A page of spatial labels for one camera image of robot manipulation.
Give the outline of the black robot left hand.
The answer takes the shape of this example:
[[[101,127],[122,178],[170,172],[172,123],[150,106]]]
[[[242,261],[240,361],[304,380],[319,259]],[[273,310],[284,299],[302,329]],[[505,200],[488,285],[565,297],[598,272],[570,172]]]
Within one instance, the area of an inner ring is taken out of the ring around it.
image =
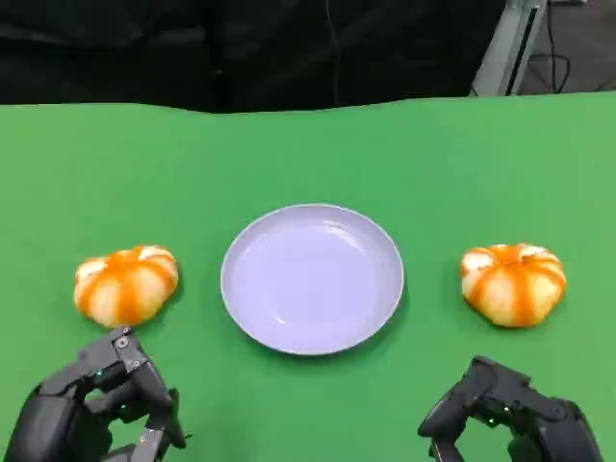
[[[185,449],[179,393],[169,388],[134,329],[122,325],[26,398],[7,461],[161,461]]]

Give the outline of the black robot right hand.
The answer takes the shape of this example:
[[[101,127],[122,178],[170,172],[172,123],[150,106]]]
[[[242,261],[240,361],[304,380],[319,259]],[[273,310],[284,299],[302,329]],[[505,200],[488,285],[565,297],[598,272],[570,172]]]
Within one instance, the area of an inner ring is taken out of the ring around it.
[[[426,415],[418,435],[430,440],[428,455],[437,461],[461,461],[456,447],[474,419],[511,433],[512,461],[602,461],[597,439],[580,407],[547,397],[530,377],[484,356],[470,366]]]

